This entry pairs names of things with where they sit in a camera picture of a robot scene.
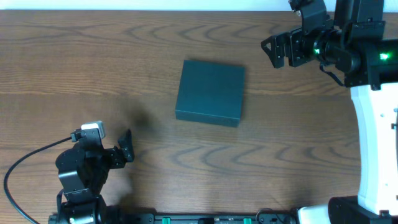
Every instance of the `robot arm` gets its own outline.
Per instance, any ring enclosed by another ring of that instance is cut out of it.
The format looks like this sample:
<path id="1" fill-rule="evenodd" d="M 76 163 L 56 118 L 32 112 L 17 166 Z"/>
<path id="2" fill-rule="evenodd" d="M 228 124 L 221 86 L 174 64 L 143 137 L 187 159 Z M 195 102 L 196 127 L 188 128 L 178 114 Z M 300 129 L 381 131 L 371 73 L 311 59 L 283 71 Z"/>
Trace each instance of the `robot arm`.
<path id="1" fill-rule="evenodd" d="M 302 208 L 300 223 L 391 223 L 398 215 L 398 39 L 382 39 L 384 1 L 337 0 L 333 20 L 322 0 L 289 3 L 302 27 L 273 35 L 261 47 L 275 68 L 284 66 L 285 56 L 292 67 L 318 60 L 322 72 L 351 88 L 361 145 L 358 197 Z M 344 82 L 325 71 L 328 65 L 344 72 Z"/>
<path id="2" fill-rule="evenodd" d="M 351 88 L 361 145 L 358 198 L 333 198 L 328 205 L 298 211 L 301 224 L 390 221 L 398 215 L 398 83 Z"/>

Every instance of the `wooden table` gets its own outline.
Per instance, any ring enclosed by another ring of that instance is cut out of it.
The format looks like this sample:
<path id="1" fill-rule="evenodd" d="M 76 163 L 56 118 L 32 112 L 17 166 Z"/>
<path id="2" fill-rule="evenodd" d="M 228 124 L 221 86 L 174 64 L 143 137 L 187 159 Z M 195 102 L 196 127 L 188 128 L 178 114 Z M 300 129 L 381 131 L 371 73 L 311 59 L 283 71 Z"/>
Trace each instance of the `wooden table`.
<path id="1" fill-rule="evenodd" d="M 387 37 L 398 16 L 385 15 Z M 354 195 L 360 176 L 349 90 L 312 62 L 273 69 L 260 42 L 293 28 L 288 12 L 0 12 L 1 177 L 24 154 L 101 119 L 106 147 L 132 129 L 136 160 L 112 170 L 108 205 L 158 212 L 248 212 Z M 238 128 L 177 121 L 184 59 L 247 66 Z M 62 188 L 55 159 L 11 175 L 19 205 L 41 223 Z M 23 218 L 0 193 L 0 222 Z"/>

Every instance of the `green led light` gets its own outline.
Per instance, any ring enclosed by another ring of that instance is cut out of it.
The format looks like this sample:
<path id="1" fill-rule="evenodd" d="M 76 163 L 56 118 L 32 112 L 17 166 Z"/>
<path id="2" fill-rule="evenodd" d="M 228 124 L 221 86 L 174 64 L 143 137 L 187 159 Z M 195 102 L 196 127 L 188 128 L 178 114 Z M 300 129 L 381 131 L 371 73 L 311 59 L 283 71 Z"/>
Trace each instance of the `green led light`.
<path id="1" fill-rule="evenodd" d="M 251 218 L 244 218 L 243 224 L 251 224 Z"/>
<path id="2" fill-rule="evenodd" d="M 390 57 L 390 54 L 380 54 L 380 60 L 387 60 Z"/>
<path id="3" fill-rule="evenodd" d="M 171 218 L 162 218 L 162 224 L 171 224 L 172 219 Z"/>

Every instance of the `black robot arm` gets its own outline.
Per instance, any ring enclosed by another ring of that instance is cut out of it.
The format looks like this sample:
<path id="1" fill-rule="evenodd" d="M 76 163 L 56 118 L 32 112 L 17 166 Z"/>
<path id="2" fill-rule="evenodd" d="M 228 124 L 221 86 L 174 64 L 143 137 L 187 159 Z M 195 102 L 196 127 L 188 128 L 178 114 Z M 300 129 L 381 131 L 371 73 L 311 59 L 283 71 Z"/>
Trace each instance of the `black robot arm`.
<path id="1" fill-rule="evenodd" d="M 131 132 L 127 130 L 120 137 L 120 148 L 104 149 L 102 124 L 95 123 L 100 124 L 98 128 L 72 132 L 72 140 L 77 143 L 55 162 L 67 201 L 60 203 L 58 196 L 58 214 L 50 216 L 49 223 L 112 223 L 109 217 L 115 217 L 109 214 L 100 192 L 110 169 L 123 168 L 134 160 Z"/>
<path id="2" fill-rule="evenodd" d="M 326 13 L 323 0 L 289 3 L 302 18 L 302 26 L 261 43 L 275 68 L 284 66 L 284 57 L 292 67 L 318 60 L 321 71 L 346 87 L 370 85 L 380 90 L 383 83 L 398 82 L 398 39 L 382 39 L 386 25 L 383 0 L 337 0 L 334 20 Z M 344 84 L 325 71 L 327 65 L 345 74 Z"/>

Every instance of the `black cable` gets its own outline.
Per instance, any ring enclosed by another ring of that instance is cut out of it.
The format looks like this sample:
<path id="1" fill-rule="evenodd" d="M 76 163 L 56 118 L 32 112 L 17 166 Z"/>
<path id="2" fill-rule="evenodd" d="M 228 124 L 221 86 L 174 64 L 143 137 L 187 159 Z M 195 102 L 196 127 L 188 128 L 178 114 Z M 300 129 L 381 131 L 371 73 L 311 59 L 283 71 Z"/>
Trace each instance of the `black cable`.
<path id="1" fill-rule="evenodd" d="M 324 63 L 321 63 L 321 64 L 319 65 L 319 69 L 320 69 L 322 72 L 328 74 L 339 86 L 343 86 L 343 87 L 346 86 L 346 85 L 344 85 L 344 83 L 337 77 L 337 75 L 335 75 L 333 72 L 325 71 L 325 69 L 323 68 L 324 66 L 325 66 L 325 64 L 324 64 Z"/>
<path id="2" fill-rule="evenodd" d="M 17 202 L 13 199 L 13 197 L 11 196 L 10 190 L 8 189 L 8 177 L 10 176 L 11 172 L 15 169 L 15 167 L 18 166 L 18 164 L 20 164 L 22 161 L 24 161 L 26 158 L 28 158 L 29 156 L 36 154 L 38 152 L 41 152 L 43 150 L 46 150 L 50 147 L 56 146 L 57 144 L 61 144 L 65 141 L 71 140 L 71 137 L 62 139 L 60 141 L 57 141 L 53 144 L 49 144 L 48 146 L 44 146 L 40 149 L 36 149 L 33 152 L 30 152 L 28 154 L 26 154 L 24 157 L 18 159 L 17 162 L 15 162 L 10 169 L 8 169 L 6 176 L 4 176 L 4 192 L 7 195 L 8 200 L 11 202 L 11 205 L 14 206 L 14 208 L 23 216 L 25 217 L 28 221 L 32 222 L 32 223 L 36 223 L 39 224 L 36 220 L 34 220 L 32 217 L 30 217 L 28 214 L 26 214 L 26 212 L 23 211 L 23 209 L 20 208 L 20 206 L 18 206 Z"/>
<path id="3" fill-rule="evenodd" d="M 268 210 L 268 211 L 271 211 L 271 212 L 275 212 L 272 208 L 262 208 L 262 209 L 260 209 L 260 210 L 257 212 L 255 221 L 258 220 L 259 214 L 261 214 L 261 212 L 263 212 L 263 211 L 265 211 L 265 210 Z M 281 223 L 283 223 L 282 219 L 279 218 L 278 214 L 273 214 L 273 215 L 276 215 L 276 217 L 278 218 L 278 220 L 279 220 Z"/>
<path id="4" fill-rule="evenodd" d="M 63 189 L 60 190 L 60 192 L 57 195 L 57 211 L 58 211 L 58 214 L 61 214 L 62 194 L 63 194 Z M 57 223 L 59 223 L 59 222 L 60 222 L 60 216 L 57 215 Z"/>

